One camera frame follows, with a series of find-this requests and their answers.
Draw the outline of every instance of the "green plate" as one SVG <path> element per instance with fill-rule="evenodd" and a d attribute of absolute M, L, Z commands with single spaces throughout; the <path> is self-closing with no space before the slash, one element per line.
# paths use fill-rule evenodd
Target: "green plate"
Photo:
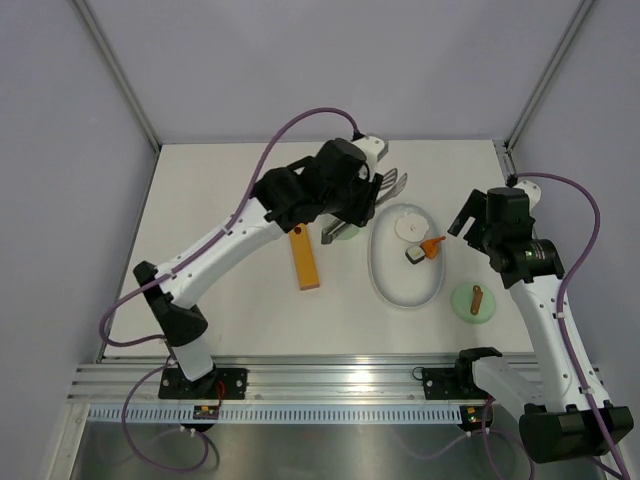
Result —
<path fill-rule="evenodd" d="M 478 315 L 472 315 L 470 311 L 474 285 L 480 285 L 483 293 Z M 451 308 L 453 308 L 453 311 L 456 312 L 456 315 L 458 315 L 461 320 L 479 325 L 491 320 L 491 317 L 496 311 L 496 299 L 493 293 L 491 293 L 491 290 L 481 283 L 467 282 L 458 285 L 451 294 Z"/>

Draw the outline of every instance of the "white wall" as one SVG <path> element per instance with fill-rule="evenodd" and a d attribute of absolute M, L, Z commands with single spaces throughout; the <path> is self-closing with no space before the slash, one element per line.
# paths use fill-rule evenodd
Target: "white wall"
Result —
<path fill-rule="evenodd" d="M 90 0 L 163 143 L 505 138 L 578 0 Z M 334 118 L 289 138 L 343 132 Z"/>
<path fill-rule="evenodd" d="M 2 2 L 0 72 L 0 476 L 35 479 L 154 159 L 67 1 Z"/>
<path fill-rule="evenodd" d="M 602 231 L 570 287 L 572 310 L 613 401 L 640 421 L 640 3 L 599 2 L 550 94 L 516 146 L 519 171 L 573 178 L 596 197 Z M 541 183 L 540 233 L 565 266 L 584 247 L 592 213 L 569 187 Z M 628 447 L 640 453 L 640 428 Z"/>

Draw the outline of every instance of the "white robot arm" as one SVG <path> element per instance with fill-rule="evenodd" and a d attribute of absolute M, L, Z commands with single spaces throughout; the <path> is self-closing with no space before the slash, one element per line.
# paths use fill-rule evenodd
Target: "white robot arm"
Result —
<path fill-rule="evenodd" d="M 207 321 L 197 307 L 200 297 L 236 264 L 300 223 L 331 213 L 359 227 L 373 217 L 382 176 L 378 162 L 388 144 L 374 136 L 352 142 L 326 142 L 315 157 L 266 172 L 252 198 L 228 230 L 229 219 L 168 262 L 142 262 L 134 275 L 142 286 L 166 274 L 170 278 L 145 292 L 145 298 L 171 347 L 184 376 L 195 381 L 214 364 L 202 339 Z M 224 230 L 215 245 L 185 268 L 177 265 Z"/>
<path fill-rule="evenodd" d="M 456 377 L 463 387 L 490 394 L 519 421 L 523 444 L 537 463 L 601 456 L 608 446 L 585 393 L 593 397 L 615 443 L 631 431 L 633 418 L 627 407 L 612 405 L 587 357 L 567 296 L 558 299 L 564 276 L 558 252 L 551 241 L 533 238 L 535 220 L 529 212 L 539 199 L 540 189 L 531 182 L 494 188 L 487 194 L 474 190 L 449 233 L 459 235 L 469 218 L 474 219 L 464 239 L 489 256 L 518 306 L 538 360 L 542 390 L 511 369 L 495 349 L 460 352 Z M 563 302 L 577 365 L 589 380 L 588 392 L 560 331 L 558 301 Z"/>

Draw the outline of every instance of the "brown peg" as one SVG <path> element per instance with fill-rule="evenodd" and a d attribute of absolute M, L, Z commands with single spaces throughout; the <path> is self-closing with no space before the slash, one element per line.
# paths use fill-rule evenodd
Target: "brown peg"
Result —
<path fill-rule="evenodd" d="M 482 289 L 480 285 L 473 286 L 473 300 L 471 301 L 471 315 L 477 315 L 480 311 L 480 304 L 482 303 Z"/>

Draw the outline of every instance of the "wooden block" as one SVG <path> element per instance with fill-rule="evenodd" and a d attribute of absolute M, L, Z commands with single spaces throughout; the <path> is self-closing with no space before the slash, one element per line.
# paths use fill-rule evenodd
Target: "wooden block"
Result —
<path fill-rule="evenodd" d="M 320 286 L 316 261 L 311 250 L 311 241 L 306 225 L 300 224 L 289 232 L 293 261 L 298 273 L 300 290 L 310 290 Z"/>

